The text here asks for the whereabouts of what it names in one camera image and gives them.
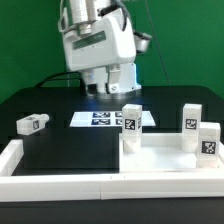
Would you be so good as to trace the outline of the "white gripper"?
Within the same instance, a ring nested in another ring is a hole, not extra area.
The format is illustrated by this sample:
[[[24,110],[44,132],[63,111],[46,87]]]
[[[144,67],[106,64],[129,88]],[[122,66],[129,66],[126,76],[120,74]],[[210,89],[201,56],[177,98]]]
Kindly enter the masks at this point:
[[[92,25],[92,33],[78,37],[72,30],[63,35],[63,45],[67,68],[70,71],[92,71],[92,81],[98,93],[105,92],[108,67],[108,91],[119,90],[120,65],[135,60],[136,48],[130,20],[125,30],[114,16],[107,15]]]

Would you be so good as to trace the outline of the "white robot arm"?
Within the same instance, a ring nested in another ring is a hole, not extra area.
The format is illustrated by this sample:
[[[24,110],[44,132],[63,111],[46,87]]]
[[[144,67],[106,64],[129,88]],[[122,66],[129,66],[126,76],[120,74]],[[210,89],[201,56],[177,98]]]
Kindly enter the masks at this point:
[[[81,74],[89,95],[120,97],[141,89],[134,32],[121,0],[61,0],[58,30],[67,69]]]

